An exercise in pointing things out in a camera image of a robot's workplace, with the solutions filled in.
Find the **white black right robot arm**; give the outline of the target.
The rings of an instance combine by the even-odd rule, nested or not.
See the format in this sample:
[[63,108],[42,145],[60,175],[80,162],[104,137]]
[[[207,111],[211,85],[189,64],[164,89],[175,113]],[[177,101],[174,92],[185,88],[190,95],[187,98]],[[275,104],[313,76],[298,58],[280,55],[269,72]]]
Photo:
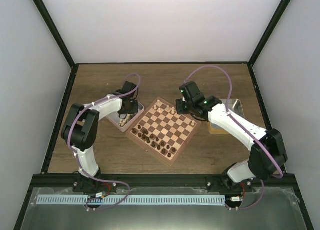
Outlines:
[[179,90],[182,93],[182,98],[176,100],[179,114],[190,114],[224,129],[250,151],[247,160],[231,165],[221,174],[225,190],[234,191],[240,182],[250,178],[267,180],[275,172],[278,178],[283,176],[281,167],[288,155],[278,130],[256,126],[230,110],[221,99],[205,97],[194,81],[184,83]]

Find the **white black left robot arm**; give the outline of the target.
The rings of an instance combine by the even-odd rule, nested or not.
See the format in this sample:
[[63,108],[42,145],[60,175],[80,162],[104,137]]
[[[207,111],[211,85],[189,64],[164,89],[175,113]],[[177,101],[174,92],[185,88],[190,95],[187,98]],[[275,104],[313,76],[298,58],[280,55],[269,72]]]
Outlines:
[[130,186],[121,181],[103,180],[100,178],[101,169],[94,154],[93,144],[97,137],[99,121],[111,113],[125,114],[138,110],[135,94],[139,84],[125,81],[122,88],[105,97],[88,103],[72,104],[63,128],[61,137],[78,164],[76,187],[82,191],[98,191],[103,184]]

